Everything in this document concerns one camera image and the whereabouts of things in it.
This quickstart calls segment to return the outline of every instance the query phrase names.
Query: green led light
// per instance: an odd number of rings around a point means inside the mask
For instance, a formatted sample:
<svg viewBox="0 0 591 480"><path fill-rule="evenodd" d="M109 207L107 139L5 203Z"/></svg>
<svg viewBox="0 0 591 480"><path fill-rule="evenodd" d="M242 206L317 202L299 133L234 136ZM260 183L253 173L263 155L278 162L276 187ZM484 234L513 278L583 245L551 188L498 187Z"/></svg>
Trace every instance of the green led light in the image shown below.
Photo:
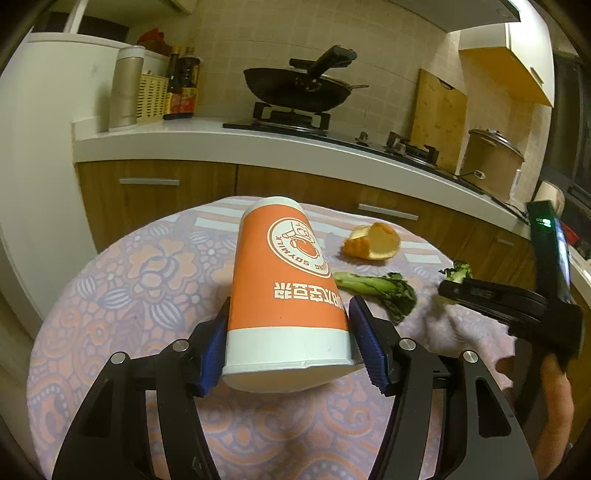
<svg viewBox="0 0 591 480"><path fill-rule="evenodd" d="M536 218L535 221L546 228L552 227L552 221L549 218Z"/></svg>

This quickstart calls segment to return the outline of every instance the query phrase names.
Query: bottle label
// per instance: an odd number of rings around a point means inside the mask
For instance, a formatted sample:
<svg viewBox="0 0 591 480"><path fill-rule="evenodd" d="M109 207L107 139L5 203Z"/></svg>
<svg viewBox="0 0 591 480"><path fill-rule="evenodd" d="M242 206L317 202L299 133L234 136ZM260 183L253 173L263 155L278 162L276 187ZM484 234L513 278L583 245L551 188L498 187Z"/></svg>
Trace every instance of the bottle label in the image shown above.
<svg viewBox="0 0 591 480"><path fill-rule="evenodd" d="M164 98L164 114L167 113L179 113L181 106L181 94L166 92Z"/></svg>
<svg viewBox="0 0 591 480"><path fill-rule="evenodd" d="M194 113L195 99L197 98L197 89L193 87L183 87L180 101L180 113Z"/></svg>
<svg viewBox="0 0 591 480"><path fill-rule="evenodd" d="M193 85L197 85L197 81L199 80L199 65L195 65L193 67L193 71L191 73L191 83Z"/></svg>

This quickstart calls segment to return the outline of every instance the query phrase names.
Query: floral tablecloth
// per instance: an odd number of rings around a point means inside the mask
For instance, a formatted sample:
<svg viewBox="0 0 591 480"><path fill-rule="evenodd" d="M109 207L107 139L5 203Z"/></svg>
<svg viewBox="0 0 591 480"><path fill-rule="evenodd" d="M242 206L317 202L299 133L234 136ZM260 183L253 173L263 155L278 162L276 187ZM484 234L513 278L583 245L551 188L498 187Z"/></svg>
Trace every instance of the floral tablecloth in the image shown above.
<svg viewBox="0 0 591 480"><path fill-rule="evenodd" d="M111 354L157 353L217 313L230 294L240 217L255 200L230 197L153 222L98 255L64 289L35 340L27 386L31 431L47 478L78 406ZM402 239L396 257L371 265L354 261L341 255L343 240L372 219L303 207L333 271L397 271L416 289L418 305L399 325L401 335L445 355L473 349L489 368L512 354L505 327L433 301L443 278L438 270L451 264L435 247L394 225ZM346 306L350 295L341 295ZM371 309L386 318L379 305ZM495 378L508 385L504 376ZM222 479L364 480L392 400L380 395L363 369L297 394L249 394L221 382L197 407ZM166 479L155 397L148 398L148 411L155 472ZM433 415L423 478L434 469L439 424Z"/></svg>

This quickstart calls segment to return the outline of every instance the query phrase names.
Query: upper cabinet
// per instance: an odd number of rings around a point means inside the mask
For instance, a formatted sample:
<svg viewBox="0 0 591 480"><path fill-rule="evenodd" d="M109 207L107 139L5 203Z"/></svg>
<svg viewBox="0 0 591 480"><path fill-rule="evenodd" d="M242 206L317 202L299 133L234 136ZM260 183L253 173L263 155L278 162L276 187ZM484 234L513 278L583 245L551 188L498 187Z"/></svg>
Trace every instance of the upper cabinet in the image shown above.
<svg viewBox="0 0 591 480"><path fill-rule="evenodd" d="M554 59L546 23L528 2L512 0L520 22L463 30L460 51L479 61L516 98L554 106Z"/></svg>
<svg viewBox="0 0 591 480"><path fill-rule="evenodd" d="M57 0L54 12L80 12L130 27L175 15L190 15L197 0Z"/></svg>

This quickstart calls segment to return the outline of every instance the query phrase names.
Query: cup logo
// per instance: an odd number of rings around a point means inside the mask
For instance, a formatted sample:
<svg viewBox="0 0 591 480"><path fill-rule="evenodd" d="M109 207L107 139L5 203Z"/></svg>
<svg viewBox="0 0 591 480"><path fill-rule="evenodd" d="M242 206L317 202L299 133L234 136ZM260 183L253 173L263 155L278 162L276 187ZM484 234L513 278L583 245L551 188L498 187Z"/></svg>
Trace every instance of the cup logo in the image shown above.
<svg viewBox="0 0 591 480"><path fill-rule="evenodd" d="M293 267L318 277L330 277L330 268L314 232L296 218L274 222L267 233L269 246L279 258Z"/></svg>

